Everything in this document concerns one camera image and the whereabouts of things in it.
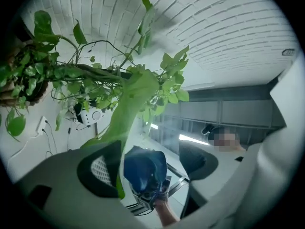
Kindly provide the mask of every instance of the electrical cord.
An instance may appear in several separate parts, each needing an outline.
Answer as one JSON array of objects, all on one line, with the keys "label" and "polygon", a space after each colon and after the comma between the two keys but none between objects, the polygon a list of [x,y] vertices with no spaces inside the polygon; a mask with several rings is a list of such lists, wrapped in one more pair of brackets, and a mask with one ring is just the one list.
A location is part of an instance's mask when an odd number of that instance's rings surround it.
[{"label": "electrical cord", "polygon": [[77,127],[76,127],[76,130],[77,130],[77,131],[81,131],[81,130],[83,130],[83,129],[85,129],[85,128],[89,128],[89,127],[90,127],[90,125],[87,125],[87,126],[85,126],[84,128],[82,128],[82,129],[77,129],[80,125],[83,125],[83,123],[80,123],[80,124],[77,125]]},{"label": "electrical cord", "polygon": [[58,154],[58,151],[57,151],[57,146],[56,146],[56,142],[55,142],[55,138],[54,138],[54,135],[53,135],[53,130],[52,130],[52,127],[51,125],[49,124],[49,122],[46,120],[46,123],[49,125],[50,129],[51,129],[51,135],[52,135],[52,138],[53,138],[53,142],[54,142],[54,146],[55,146],[55,151],[56,153]]},{"label": "electrical cord", "polygon": [[69,129],[68,129],[67,151],[69,150],[69,137],[70,137],[70,133],[71,133],[71,127],[69,127]]},{"label": "electrical cord", "polygon": [[26,145],[28,144],[28,142],[29,142],[32,138],[37,138],[38,136],[39,136],[39,134],[37,134],[36,136],[30,137],[30,138],[26,141],[26,143],[25,143],[25,145],[23,146],[23,148],[20,149],[19,151],[17,151],[16,153],[14,153],[14,154],[9,158],[8,164],[6,165],[6,171],[9,169],[10,160],[11,160],[12,158],[16,157],[19,153],[21,153],[21,152],[25,149]]},{"label": "electrical cord", "polygon": [[153,212],[153,210],[152,211],[149,211],[148,213],[146,213],[146,214],[143,214],[143,215],[136,215],[136,216],[146,216],[146,215],[148,215],[148,214],[150,214],[150,213],[152,213]]},{"label": "electrical cord", "polygon": [[47,153],[50,153],[52,156],[53,156],[53,153],[51,152],[49,135],[48,135],[48,133],[46,133],[46,131],[44,129],[42,129],[42,131],[47,135],[47,139],[48,139],[49,150],[46,152],[46,155],[45,155],[45,158],[47,158]]}]

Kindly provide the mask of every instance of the wall socket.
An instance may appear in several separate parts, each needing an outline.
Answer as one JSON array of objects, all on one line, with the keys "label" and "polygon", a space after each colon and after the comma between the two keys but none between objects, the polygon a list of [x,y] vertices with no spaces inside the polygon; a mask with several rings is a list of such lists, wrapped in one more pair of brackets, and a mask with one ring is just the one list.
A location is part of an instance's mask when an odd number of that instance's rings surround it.
[{"label": "wall socket", "polygon": [[47,124],[46,120],[47,120],[47,118],[44,117],[44,116],[42,116],[40,118],[39,124],[38,124],[37,129],[36,129],[36,132],[37,132],[38,135],[43,135],[42,130],[45,129],[45,127],[46,127],[46,124]]}]

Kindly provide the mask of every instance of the fluorescent light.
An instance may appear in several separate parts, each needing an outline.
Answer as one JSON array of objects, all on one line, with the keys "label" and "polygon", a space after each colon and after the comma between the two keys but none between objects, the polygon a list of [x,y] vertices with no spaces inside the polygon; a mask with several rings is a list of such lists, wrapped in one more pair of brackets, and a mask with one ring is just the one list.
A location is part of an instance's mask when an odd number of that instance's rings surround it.
[{"label": "fluorescent light", "polygon": [[191,138],[191,137],[188,137],[188,136],[185,136],[185,135],[182,135],[182,134],[179,135],[179,139],[182,140],[182,141],[191,141],[191,142],[195,142],[195,143],[200,143],[200,144],[204,144],[204,145],[209,145],[208,143],[205,143],[205,142],[196,140],[196,139],[194,139],[194,138]]},{"label": "fluorescent light", "polygon": [[155,124],[151,124],[151,127],[154,128],[154,129],[156,129],[156,130],[158,130],[158,126],[155,125]]}]

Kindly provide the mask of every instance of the white brick ceiling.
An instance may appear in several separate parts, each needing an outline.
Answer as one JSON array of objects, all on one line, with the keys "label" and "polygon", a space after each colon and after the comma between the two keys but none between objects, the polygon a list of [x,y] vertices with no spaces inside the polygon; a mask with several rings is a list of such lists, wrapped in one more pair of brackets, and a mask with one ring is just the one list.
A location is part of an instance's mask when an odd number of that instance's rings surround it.
[{"label": "white brick ceiling", "polygon": [[[282,51],[298,50],[289,22],[272,0],[151,2],[158,10],[155,36],[136,62],[158,69],[163,52],[174,54],[189,44],[191,60],[183,85],[187,89],[267,83],[291,64]],[[72,29],[78,19],[89,42],[108,39],[121,50],[137,42],[136,29],[145,14],[141,0],[31,0],[22,13],[31,31],[37,10],[51,15],[54,33],[74,40]],[[71,48],[66,43],[59,47],[61,60],[69,59]],[[105,44],[85,56],[93,54],[102,65],[117,55]]]}]

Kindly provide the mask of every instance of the white cable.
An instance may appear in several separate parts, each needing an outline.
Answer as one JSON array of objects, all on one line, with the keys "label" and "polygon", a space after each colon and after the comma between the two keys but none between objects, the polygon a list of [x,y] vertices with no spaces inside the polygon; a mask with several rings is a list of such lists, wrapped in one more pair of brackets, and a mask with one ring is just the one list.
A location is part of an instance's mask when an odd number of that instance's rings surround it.
[{"label": "white cable", "polygon": [[22,150],[25,149],[26,145],[28,144],[28,142],[29,142],[32,138],[37,138],[38,136],[39,136],[39,134],[37,134],[36,136],[30,137],[30,138],[26,141],[26,143],[25,143],[25,145],[23,146],[23,148],[20,149],[19,151],[17,151],[15,154],[13,154],[13,155],[9,158],[8,164],[6,165],[6,171],[8,171],[8,169],[9,169],[10,160],[11,160],[12,158],[16,157],[20,152],[22,152]]}]

